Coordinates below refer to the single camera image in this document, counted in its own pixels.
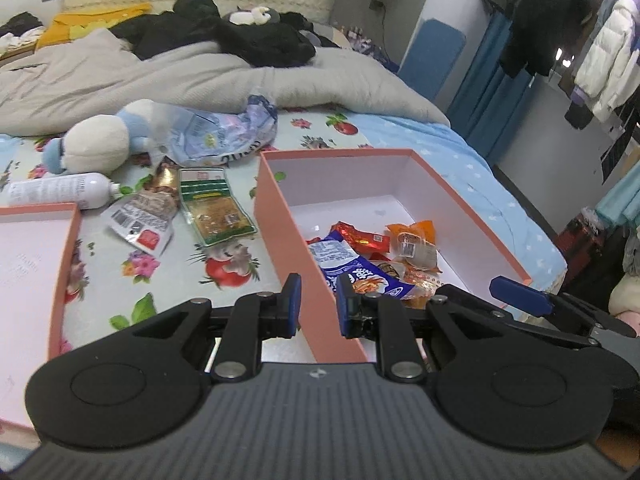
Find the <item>white spray bottle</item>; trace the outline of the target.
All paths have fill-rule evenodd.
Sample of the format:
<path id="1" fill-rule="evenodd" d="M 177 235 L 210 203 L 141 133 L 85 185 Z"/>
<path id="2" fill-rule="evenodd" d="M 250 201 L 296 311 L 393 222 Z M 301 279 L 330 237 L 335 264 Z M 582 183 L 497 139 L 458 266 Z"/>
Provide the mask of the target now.
<path id="1" fill-rule="evenodd" d="M 81 210 L 105 207 L 122 197 L 120 185 L 103 174 L 68 174 L 11 183 L 10 206 L 74 203 Z"/>

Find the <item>white puffer jacket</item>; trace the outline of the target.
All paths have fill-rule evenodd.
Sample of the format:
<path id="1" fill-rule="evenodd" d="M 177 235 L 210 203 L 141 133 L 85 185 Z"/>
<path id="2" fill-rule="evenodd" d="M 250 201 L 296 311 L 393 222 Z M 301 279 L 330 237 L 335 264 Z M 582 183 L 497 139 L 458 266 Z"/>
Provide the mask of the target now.
<path id="1" fill-rule="evenodd" d="M 639 0 L 617 0 L 575 76 L 593 117 L 606 122 L 639 87 Z"/>

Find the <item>orange clear snack packet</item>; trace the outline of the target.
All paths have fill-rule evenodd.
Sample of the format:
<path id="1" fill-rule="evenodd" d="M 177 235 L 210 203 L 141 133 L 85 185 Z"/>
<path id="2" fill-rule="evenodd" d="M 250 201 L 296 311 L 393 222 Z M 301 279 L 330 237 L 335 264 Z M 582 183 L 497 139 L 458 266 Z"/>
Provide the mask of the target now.
<path id="1" fill-rule="evenodd" d="M 372 263 L 384 273 L 412 286 L 412 291 L 402 300 L 409 308 L 424 310 L 427 301 L 444 284 L 437 272 L 422 271 L 402 261 L 373 260 Z"/>

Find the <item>black clothes pile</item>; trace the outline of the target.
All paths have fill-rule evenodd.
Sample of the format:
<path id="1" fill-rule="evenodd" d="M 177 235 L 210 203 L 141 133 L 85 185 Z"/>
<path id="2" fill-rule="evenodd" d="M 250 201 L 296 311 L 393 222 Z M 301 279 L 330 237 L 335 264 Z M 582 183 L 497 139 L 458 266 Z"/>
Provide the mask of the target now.
<path id="1" fill-rule="evenodd" d="M 140 60 L 178 48 L 213 42 L 219 51 L 254 67 L 304 66 L 316 55 L 308 38 L 311 22 L 288 12 L 265 24 L 234 24 L 220 15 L 214 0 L 176 0 L 170 11 L 142 14 L 110 28 Z"/>

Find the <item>red foil snack packet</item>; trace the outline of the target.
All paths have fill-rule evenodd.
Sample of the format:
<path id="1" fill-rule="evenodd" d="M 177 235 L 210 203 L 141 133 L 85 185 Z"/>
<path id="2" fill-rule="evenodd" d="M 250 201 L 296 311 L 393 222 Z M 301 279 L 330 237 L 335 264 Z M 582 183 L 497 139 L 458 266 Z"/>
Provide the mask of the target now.
<path id="1" fill-rule="evenodd" d="M 343 240 L 360 255 L 370 255 L 375 252 L 387 254 L 390 251 L 390 237 L 384 234 L 360 231 L 351 224 L 343 221 L 336 222 L 330 229 L 343 237 Z"/>

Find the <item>white red-label snack packet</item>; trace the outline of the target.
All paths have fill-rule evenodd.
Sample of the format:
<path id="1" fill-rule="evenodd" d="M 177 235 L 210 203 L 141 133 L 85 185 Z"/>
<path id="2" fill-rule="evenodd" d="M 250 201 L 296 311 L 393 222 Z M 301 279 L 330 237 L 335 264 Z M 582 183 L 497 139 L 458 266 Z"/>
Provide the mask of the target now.
<path id="1" fill-rule="evenodd" d="M 102 212 L 107 229 L 140 252 L 158 258 L 174 235 L 172 222 L 180 206 L 179 169 L 164 156 L 151 177 Z"/>

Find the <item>grey duvet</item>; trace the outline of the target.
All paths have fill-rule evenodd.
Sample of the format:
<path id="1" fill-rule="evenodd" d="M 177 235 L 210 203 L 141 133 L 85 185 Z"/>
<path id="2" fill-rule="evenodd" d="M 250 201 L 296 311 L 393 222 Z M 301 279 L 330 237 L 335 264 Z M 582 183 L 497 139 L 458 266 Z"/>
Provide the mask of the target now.
<path id="1" fill-rule="evenodd" d="M 304 66 L 255 68 L 206 41 L 141 61 L 101 28 L 2 66 L 1 130 L 10 136 L 61 133 L 140 99 L 239 113 L 254 90 L 265 91 L 278 107 L 333 103 L 362 114 L 448 122 L 432 102 L 355 51 L 320 48 Z"/>

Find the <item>orange brown snack packet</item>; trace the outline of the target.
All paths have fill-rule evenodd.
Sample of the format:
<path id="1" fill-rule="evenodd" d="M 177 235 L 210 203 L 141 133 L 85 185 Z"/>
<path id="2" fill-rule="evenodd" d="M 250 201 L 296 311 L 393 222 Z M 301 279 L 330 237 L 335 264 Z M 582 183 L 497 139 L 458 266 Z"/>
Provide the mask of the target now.
<path id="1" fill-rule="evenodd" d="M 425 271 L 439 273 L 436 231 L 431 220 L 422 220 L 413 224 L 392 223 L 386 226 L 394 251 L 409 266 Z"/>

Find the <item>blue curtain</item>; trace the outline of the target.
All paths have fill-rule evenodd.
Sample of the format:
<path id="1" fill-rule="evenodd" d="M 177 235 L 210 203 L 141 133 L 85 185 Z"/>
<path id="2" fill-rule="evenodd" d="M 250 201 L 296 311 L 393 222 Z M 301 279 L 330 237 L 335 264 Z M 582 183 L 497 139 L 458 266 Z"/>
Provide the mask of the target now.
<path id="1" fill-rule="evenodd" d="M 451 128 L 494 166 L 518 133 L 532 96 L 532 76 L 509 77 L 499 63 L 511 21 L 492 14 L 472 63 L 447 110 Z"/>

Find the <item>pink cardboard box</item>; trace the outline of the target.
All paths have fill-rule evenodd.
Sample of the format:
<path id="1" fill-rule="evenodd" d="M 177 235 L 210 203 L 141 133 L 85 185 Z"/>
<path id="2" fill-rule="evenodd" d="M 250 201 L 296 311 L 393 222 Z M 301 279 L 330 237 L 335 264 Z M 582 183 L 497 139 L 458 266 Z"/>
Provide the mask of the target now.
<path id="1" fill-rule="evenodd" d="M 402 148 L 273 151 L 260 156 L 254 216 L 280 280 L 302 278 L 299 325 L 319 362 L 367 361 L 338 327 L 335 299 L 307 243 L 337 221 L 382 234 L 430 220 L 440 277 L 485 300 L 497 276 L 532 281 L 487 221 L 416 152 Z"/>

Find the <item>green white snack packet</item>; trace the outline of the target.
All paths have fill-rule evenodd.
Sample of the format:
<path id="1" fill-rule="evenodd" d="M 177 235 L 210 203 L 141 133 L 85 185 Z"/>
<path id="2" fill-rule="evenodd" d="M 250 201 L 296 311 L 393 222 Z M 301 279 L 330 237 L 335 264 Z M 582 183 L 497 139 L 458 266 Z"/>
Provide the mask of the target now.
<path id="1" fill-rule="evenodd" d="M 181 168 L 179 196 L 186 221 L 205 247 L 257 232 L 222 168 Z"/>

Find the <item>blue padded board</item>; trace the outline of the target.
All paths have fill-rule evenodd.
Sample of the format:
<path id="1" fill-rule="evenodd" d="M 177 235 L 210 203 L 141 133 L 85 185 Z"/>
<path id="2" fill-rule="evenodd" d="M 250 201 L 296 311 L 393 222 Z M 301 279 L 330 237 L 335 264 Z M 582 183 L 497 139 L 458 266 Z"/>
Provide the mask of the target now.
<path id="1" fill-rule="evenodd" d="M 439 20 L 424 21 L 398 70 L 398 77 L 425 99 L 434 101 L 466 44 L 466 36 Z"/>

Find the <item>folded clothes stack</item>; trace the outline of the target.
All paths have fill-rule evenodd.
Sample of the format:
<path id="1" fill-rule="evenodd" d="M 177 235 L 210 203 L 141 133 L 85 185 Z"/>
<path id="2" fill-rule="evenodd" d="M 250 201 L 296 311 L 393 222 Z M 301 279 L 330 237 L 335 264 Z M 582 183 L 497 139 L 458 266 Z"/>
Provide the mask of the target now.
<path id="1" fill-rule="evenodd" d="M 39 18 L 29 12 L 12 16 L 0 28 L 1 55 L 12 54 L 27 47 L 33 47 L 44 33 Z"/>

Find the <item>blue noodle snack packet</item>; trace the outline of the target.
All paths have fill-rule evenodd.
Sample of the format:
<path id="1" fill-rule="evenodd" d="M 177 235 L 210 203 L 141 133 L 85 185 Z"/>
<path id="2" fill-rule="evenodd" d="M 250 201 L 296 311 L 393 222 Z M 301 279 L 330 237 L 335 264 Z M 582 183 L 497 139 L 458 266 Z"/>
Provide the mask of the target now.
<path id="1" fill-rule="evenodd" d="M 318 264 L 326 284 L 336 292 L 338 278 L 346 274 L 352 289 L 357 294 L 379 292 L 380 294 L 408 298 L 413 286 L 382 271 L 363 256 L 358 255 L 339 232 L 332 231 L 322 240 L 308 245 L 314 261 Z"/>

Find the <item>white blue plush toy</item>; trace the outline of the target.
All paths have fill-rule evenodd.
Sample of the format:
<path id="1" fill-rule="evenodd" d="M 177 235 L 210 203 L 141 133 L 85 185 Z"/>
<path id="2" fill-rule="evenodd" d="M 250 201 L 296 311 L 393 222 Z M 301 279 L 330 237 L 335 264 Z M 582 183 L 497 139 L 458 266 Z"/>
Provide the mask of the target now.
<path id="1" fill-rule="evenodd" d="M 111 174 L 131 155 L 151 154 L 169 129 L 168 108 L 151 100 L 134 101 L 115 115 L 78 122 L 42 152 L 50 174 Z"/>

